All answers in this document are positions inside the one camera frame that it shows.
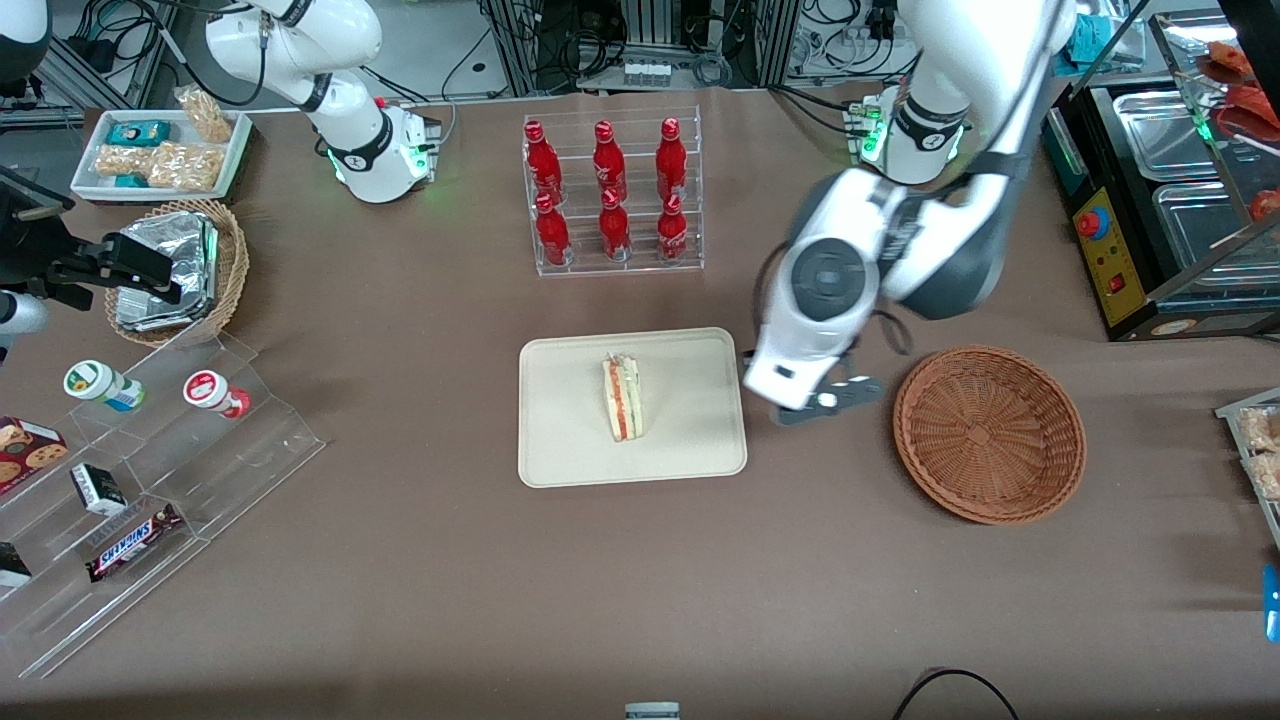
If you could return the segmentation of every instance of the acrylic bottle rack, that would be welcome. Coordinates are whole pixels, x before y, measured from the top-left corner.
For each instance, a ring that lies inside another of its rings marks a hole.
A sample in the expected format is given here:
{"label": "acrylic bottle rack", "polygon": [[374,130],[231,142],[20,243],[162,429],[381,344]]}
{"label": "acrylic bottle rack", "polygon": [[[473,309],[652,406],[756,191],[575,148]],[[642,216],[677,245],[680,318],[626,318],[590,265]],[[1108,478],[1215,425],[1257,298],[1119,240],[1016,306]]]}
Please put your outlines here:
{"label": "acrylic bottle rack", "polygon": [[[255,356],[230,336],[192,327],[125,372],[147,388],[142,406],[116,413],[82,402],[54,424],[70,452],[0,496],[0,539],[32,574],[20,588],[0,587],[6,670],[52,673],[324,447],[266,388]],[[183,400],[182,384],[206,368],[250,393],[244,416],[228,420]],[[129,506],[111,518],[87,512],[70,479],[79,462],[110,471]],[[166,503],[186,523],[90,583],[84,562]]]}
{"label": "acrylic bottle rack", "polygon": [[[684,213],[687,223],[684,255],[678,261],[666,261],[658,252],[658,218],[662,202],[658,197],[658,143],[662,140],[662,120],[680,120],[680,138],[685,143],[686,179]],[[525,168],[525,192],[529,200],[529,229],[534,238],[534,259],[538,274],[543,277],[568,277],[580,274],[611,274],[628,272],[700,270],[705,263],[707,232],[703,223],[703,123],[696,105],[682,108],[652,108],[643,110],[600,110],[589,113],[547,113],[526,115],[525,120],[539,120],[548,142],[559,154],[564,176],[564,202],[559,210],[568,224],[573,260],[557,266],[543,256],[538,242],[535,222],[538,210],[534,199],[538,191],[534,177]],[[595,123],[609,120],[626,161],[627,211],[631,228],[631,256],[622,263],[604,254],[600,236],[600,190],[596,184]],[[524,146],[527,155],[527,143]]]}

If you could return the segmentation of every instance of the snickers bar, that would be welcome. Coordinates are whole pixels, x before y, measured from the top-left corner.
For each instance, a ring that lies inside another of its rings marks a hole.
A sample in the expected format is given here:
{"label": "snickers bar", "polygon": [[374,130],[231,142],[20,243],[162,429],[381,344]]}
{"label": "snickers bar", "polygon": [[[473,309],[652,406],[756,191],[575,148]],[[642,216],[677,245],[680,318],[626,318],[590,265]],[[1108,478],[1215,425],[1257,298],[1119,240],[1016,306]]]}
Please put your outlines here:
{"label": "snickers bar", "polygon": [[88,570],[90,582],[96,583],[106,578],[182,523],[182,516],[173,509],[173,505],[165,505],[164,510],[147,518],[145,523],[106,548],[97,559],[84,564],[84,569]]}
{"label": "snickers bar", "polygon": [[31,580],[31,570],[18,557],[18,551],[10,542],[0,542],[0,585],[20,588]]}
{"label": "snickers bar", "polygon": [[106,470],[81,462],[72,468],[72,479],[76,480],[76,492],[79,493],[84,510],[90,512],[110,518],[128,506],[115,478]]}

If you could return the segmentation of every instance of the beige tray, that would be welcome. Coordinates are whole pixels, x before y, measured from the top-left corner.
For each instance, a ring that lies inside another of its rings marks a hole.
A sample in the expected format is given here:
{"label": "beige tray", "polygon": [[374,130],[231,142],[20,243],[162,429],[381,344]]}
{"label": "beige tray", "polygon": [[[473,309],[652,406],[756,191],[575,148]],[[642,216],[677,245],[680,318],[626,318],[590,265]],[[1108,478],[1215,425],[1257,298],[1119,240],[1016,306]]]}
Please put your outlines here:
{"label": "beige tray", "polygon": [[[600,363],[640,365],[645,434],[613,442]],[[520,352],[520,479],[534,488],[733,475],[746,433],[721,328],[535,340]]]}

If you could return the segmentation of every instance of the cookie box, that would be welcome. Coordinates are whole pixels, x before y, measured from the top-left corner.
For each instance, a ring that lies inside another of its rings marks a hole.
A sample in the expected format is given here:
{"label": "cookie box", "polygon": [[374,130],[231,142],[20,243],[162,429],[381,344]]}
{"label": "cookie box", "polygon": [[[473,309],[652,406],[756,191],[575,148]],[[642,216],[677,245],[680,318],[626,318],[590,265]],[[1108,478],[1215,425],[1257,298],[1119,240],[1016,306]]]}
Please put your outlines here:
{"label": "cookie box", "polygon": [[0,416],[0,495],[67,455],[67,441],[58,430]]}

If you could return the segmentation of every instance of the sandwich slice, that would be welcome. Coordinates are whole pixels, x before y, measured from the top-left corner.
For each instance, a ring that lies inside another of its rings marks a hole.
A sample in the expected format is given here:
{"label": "sandwich slice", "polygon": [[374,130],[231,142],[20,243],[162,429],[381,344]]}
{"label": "sandwich slice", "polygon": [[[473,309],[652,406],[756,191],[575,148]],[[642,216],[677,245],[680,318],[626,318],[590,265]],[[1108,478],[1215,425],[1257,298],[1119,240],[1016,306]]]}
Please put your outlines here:
{"label": "sandwich slice", "polygon": [[613,439],[623,442],[644,434],[640,414],[640,370],[630,355],[609,355],[604,361],[604,401]]}

